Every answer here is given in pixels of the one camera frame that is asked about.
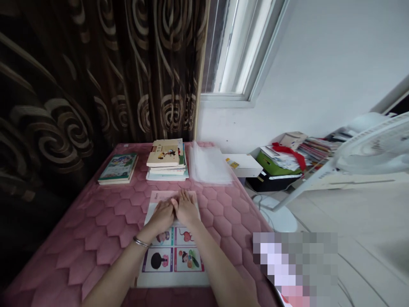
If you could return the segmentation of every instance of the pink bedspread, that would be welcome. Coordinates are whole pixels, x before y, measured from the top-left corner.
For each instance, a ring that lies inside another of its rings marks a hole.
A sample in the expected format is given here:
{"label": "pink bedspread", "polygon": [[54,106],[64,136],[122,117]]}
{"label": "pink bedspread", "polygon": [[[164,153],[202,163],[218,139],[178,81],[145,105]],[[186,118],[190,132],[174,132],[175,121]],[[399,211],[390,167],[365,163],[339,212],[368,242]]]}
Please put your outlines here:
{"label": "pink bedspread", "polygon": [[[199,143],[212,146],[211,143]],[[110,157],[86,185],[44,244],[5,292],[9,306],[79,306],[144,225],[151,191],[195,190],[204,225],[257,294],[262,306],[276,306],[266,279],[253,263],[253,232],[271,232],[238,179],[231,187],[146,181],[151,144],[116,146],[113,154],[137,152],[130,184],[98,185]],[[216,306],[211,288],[130,289],[123,306]]]}

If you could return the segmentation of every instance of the fan base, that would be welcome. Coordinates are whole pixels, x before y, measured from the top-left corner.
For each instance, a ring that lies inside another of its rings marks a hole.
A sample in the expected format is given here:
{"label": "fan base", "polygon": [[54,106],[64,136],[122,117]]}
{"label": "fan base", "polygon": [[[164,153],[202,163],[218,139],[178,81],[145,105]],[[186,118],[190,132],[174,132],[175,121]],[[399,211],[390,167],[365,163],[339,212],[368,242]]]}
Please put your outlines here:
{"label": "fan base", "polygon": [[256,206],[261,206],[263,209],[261,214],[275,232],[297,231],[297,220],[288,208],[283,207],[277,212],[269,210],[280,203],[278,200],[266,195],[256,195],[253,197],[253,202]]}

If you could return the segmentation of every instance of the red ribbon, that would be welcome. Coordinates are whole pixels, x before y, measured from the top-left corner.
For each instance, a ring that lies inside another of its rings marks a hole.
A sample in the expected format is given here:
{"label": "red ribbon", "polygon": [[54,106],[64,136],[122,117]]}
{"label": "red ribbon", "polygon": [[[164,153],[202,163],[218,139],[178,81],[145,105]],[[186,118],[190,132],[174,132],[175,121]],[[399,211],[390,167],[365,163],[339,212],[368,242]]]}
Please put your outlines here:
{"label": "red ribbon", "polygon": [[283,152],[283,153],[286,153],[286,154],[294,155],[294,157],[297,159],[298,164],[300,165],[300,169],[302,171],[305,170],[307,165],[305,164],[305,158],[304,158],[303,155],[295,152],[291,148],[288,148],[288,147],[285,147],[285,146],[280,146],[279,143],[273,143],[272,145],[273,145],[273,150],[276,151],[276,152]]}

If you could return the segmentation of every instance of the green box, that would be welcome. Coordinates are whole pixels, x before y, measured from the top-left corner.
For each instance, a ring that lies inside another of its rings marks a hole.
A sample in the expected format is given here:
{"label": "green box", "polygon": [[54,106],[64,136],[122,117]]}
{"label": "green box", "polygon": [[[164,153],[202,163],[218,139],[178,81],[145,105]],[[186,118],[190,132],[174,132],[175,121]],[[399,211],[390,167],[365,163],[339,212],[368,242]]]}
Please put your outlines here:
{"label": "green box", "polygon": [[265,155],[262,151],[257,155],[256,161],[265,169],[271,176],[297,175],[302,173],[298,168],[295,171],[279,167],[271,158]]}

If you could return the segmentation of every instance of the black box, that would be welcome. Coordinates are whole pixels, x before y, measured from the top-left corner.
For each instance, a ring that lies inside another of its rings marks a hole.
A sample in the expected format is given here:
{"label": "black box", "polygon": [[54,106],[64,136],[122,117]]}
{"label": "black box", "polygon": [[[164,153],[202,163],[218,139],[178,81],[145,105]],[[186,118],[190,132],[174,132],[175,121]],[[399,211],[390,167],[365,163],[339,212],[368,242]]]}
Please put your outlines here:
{"label": "black box", "polygon": [[275,179],[274,177],[282,176],[272,176],[265,169],[263,169],[258,177],[247,178],[247,182],[256,192],[284,191],[289,188],[292,183],[300,179],[301,175],[302,174],[296,178]]}

